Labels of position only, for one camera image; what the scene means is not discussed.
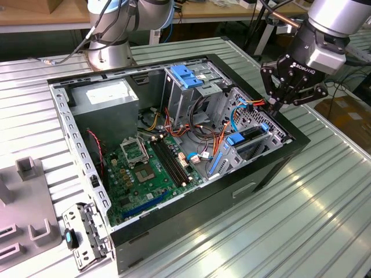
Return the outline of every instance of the yellow cable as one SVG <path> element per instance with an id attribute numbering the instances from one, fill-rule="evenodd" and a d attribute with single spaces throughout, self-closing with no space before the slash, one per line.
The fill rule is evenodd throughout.
<path id="1" fill-rule="evenodd" d="M 147 128 L 148 131 L 151 131 L 151 130 L 154 130 L 154 129 L 155 129 L 156 124 L 157 124 L 157 118 L 158 118 L 158 115 L 159 115 L 159 113 L 156 113 L 156 115 L 155 115 L 155 120 L 153 121 L 152 126 L 149 127 L 149 128 Z"/>

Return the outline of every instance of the expansion card bracket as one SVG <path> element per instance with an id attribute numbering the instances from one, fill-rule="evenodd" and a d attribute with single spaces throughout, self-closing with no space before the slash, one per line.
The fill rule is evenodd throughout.
<path id="1" fill-rule="evenodd" d="M 78 203 L 62 213 L 67 246 L 73 250 L 78 270 L 101 261 L 112 251 L 112 245 L 95 204 Z"/>

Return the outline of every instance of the green circuit board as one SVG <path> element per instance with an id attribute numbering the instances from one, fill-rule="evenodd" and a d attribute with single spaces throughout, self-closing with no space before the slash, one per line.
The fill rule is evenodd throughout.
<path id="1" fill-rule="evenodd" d="M 177 157 L 181 152 L 179 146 L 172 137 L 166 137 L 163 141 L 172 148 L 173 156 L 180 165 Z M 191 177 L 191 181 L 186 186 L 176 186 L 150 143 L 145 142 L 144 147 L 148 153 L 148 163 L 136 164 L 133 169 L 128 166 L 120 148 L 104 156 L 108 167 L 107 194 L 112 204 L 107 213 L 111 226 L 119 225 L 143 210 L 148 210 L 202 183 L 201 176 L 190 166 L 188 171 L 184 172 Z M 130 150 L 130 145 L 127 148 L 125 148 L 127 153 L 135 152 Z"/>

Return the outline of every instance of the red cable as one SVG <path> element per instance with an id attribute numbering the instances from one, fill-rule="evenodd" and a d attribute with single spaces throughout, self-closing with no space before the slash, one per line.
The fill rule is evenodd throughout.
<path id="1" fill-rule="evenodd" d="M 87 132 L 89 132 L 94 137 L 95 141 L 97 142 L 98 149 L 99 149 L 100 168 L 101 168 L 101 173 L 102 173 L 102 178 L 103 178 L 103 155 L 102 155 L 102 149 L 100 148 L 99 140 L 93 132 L 91 132 L 90 130 L 87 130 Z"/>

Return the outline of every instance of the motherboard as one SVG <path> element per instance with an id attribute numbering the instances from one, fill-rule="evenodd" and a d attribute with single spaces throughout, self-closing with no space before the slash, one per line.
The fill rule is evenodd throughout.
<path id="1" fill-rule="evenodd" d="M 133 159 L 142 160 L 132 164 Z M 107 153 L 108 195 L 112 206 L 107 215 L 111 226 L 119 225 L 157 204 L 203 183 L 201 176 L 183 159 L 171 137 L 130 143 Z"/>

